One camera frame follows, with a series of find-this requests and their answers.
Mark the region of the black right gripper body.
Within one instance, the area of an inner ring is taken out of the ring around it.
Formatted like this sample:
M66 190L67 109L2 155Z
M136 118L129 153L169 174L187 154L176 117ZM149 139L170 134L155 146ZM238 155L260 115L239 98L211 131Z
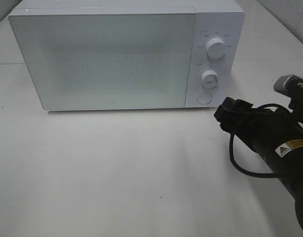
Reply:
M250 112L253 104L244 100L227 97L214 113L214 118L220 123L220 128L231 134L241 119ZM248 119L240 124L235 135L238 138L254 138L253 130L248 124Z

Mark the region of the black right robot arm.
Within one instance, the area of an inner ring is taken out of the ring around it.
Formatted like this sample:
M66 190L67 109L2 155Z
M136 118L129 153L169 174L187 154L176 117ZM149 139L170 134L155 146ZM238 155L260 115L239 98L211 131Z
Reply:
M214 118L230 134L229 159L241 173L255 178L277 178L295 200L297 221L303 230L303 128L285 107L270 103L254 108L244 100L227 97ZM257 173L235 160L233 144L238 137L271 169Z

